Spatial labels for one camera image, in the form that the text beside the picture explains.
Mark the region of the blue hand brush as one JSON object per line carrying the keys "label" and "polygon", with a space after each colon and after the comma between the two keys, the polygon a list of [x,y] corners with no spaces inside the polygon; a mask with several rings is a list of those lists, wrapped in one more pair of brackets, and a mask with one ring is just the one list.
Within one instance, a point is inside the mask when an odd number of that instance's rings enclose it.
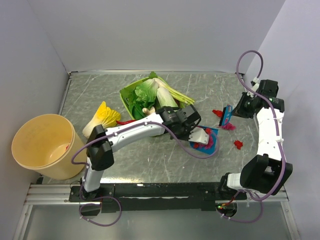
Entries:
{"label": "blue hand brush", "polygon": [[230,119],[232,117],[232,111],[233,107],[229,104],[227,104],[226,107],[223,108],[222,116],[219,122],[220,127],[224,127],[230,122]]}

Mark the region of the blue dustpan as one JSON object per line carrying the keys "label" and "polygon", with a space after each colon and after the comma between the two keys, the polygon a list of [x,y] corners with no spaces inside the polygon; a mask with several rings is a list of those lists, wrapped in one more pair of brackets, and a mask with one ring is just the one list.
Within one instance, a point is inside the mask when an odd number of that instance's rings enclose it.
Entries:
{"label": "blue dustpan", "polygon": [[208,135],[208,143],[207,144],[202,144],[198,142],[190,142],[189,145],[204,154],[211,155],[215,151],[216,147],[216,141],[217,141],[217,136],[219,130],[217,128],[211,128],[211,127],[206,127],[206,126],[198,126],[195,128],[195,132],[198,133],[199,129],[202,128],[206,134]]}

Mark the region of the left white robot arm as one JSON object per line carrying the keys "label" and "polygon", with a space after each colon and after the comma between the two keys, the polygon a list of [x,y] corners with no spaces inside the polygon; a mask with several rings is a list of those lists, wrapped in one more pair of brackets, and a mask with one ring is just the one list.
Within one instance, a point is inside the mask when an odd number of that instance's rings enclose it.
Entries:
{"label": "left white robot arm", "polygon": [[104,129],[93,128],[87,143],[87,162],[81,180],[79,197],[93,201],[99,195],[104,171],[114,163],[114,153],[123,147],[148,137],[169,133],[175,140],[192,141],[192,134],[201,121],[201,116],[191,104],[185,108],[164,106],[154,113],[131,123]]}

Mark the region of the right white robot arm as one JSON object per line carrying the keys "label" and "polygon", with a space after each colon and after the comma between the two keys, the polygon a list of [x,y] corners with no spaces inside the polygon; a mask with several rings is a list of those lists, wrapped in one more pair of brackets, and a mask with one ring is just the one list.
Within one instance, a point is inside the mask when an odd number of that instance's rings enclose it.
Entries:
{"label": "right white robot arm", "polygon": [[231,117],[256,118],[258,125],[257,153],[240,173],[226,173],[221,177],[218,193],[223,199],[230,199],[236,192],[256,191],[276,195],[293,172],[293,165],[283,160],[282,122],[285,113],[283,99],[277,98],[278,82],[254,78],[251,90],[243,92],[234,109],[226,106],[220,126]]}

